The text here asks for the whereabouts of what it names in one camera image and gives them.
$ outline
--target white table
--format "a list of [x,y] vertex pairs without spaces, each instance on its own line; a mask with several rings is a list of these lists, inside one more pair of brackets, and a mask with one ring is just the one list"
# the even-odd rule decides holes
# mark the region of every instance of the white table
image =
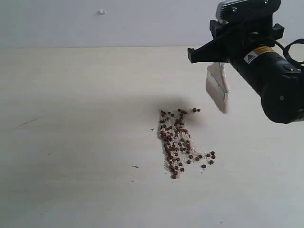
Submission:
[[[269,121],[230,66],[221,114],[206,66],[187,47],[1,50],[0,227],[303,227],[304,123]],[[180,107],[217,159],[172,180],[151,129]]]

